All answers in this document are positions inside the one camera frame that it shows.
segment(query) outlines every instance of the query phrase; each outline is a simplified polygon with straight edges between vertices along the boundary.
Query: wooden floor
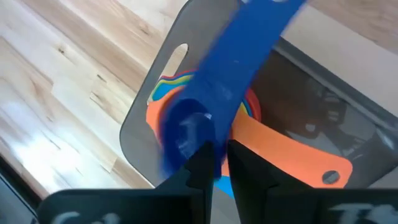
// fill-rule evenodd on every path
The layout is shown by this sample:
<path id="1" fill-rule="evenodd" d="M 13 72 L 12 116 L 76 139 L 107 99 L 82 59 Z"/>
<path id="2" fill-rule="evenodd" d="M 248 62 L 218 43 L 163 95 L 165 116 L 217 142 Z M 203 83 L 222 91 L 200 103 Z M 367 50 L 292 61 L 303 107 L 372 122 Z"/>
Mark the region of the wooden floor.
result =
<path id="1" fill-rule="evenodd" d="M 119 130 L 185 1 L 0 0 L 0 154 L 41 197 L 70 188 L 152 187 L 126 162 Z M 358 42 L 356 48 L 381 57 L 375 66 L 395 79 L 398 3 L 310 4 L 285 38 L 397 115 L 396 101 L 369 87 L 371 77 L 358 84 L 349 74 L 358 78 L 363 71 L 331 62 L 327 52 L 344 60 L 339 56 L 356 54 L 346 46 Z M 330 26 L 306 25 L 306 19 Z M 331 51 L 333 44 L 340 46 Z M 177 51 L 166 74 L 183 55 Z"/>

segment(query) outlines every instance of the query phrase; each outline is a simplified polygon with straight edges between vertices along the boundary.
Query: light wood surface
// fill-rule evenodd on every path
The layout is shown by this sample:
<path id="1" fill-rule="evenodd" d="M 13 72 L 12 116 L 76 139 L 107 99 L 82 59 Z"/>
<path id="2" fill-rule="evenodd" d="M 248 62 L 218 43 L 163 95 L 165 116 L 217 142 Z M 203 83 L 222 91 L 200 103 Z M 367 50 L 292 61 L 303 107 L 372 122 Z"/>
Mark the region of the light wood surface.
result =
<path id="1" fill-rule="evenodd" d="M 0 0 L 0 154 L 41 197 L 152 187 L 126 162 L 119 130 L 185 1 Z M 398 115 L 396 2 L 310 5 L 284 37 Z"/>

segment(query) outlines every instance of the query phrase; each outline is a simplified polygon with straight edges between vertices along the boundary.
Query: orange handle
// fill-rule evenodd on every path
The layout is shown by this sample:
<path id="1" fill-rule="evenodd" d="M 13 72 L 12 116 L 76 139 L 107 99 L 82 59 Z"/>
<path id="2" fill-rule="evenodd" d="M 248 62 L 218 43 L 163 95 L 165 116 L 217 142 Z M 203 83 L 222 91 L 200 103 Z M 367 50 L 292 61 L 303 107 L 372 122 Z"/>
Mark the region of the orange handle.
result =
<path id="1" fill-rule="evenodd" d="M 352 173 L 349 160 L 288 138 L 240 111 L 232 130 L 233 139 L 312 187 L 343 188 Z M 330 170 L 337 171 L 340 178 L 333 184 L 324 184 L 322 176 Z"/>

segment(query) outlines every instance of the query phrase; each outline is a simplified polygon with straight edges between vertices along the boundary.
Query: blue handle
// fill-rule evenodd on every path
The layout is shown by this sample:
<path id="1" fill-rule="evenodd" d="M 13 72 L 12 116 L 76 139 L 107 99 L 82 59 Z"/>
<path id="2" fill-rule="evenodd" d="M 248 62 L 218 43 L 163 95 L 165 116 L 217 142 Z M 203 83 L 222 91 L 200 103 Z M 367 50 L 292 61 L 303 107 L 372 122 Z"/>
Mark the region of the blue handle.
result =
<path id="1" fill-rule="evenodd" d="M 160 124 L 164 159 L 177 171 L 206 141 L 215 147 L 215 176 L 231 123 L 257 70 L 304 0 L 251 0 L 236 13 Z"/>

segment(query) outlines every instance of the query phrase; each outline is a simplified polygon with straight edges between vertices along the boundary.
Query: black object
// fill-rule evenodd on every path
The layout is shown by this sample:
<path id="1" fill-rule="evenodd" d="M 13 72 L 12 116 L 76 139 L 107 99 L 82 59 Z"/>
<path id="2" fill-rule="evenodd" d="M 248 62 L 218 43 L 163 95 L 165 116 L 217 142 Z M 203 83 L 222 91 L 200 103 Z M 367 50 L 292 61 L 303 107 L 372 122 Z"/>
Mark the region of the black object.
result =
<path id="1" fill-rule="evenodd" d="M 41 204 L 39 222 L 209 223 L 214 159 L 205 144 L 153 190 L 55 193 Z M 228 164 L 243 224 L 398 222 L 398 190 L 313 189 L 235 140 L 228 142 Z"/>

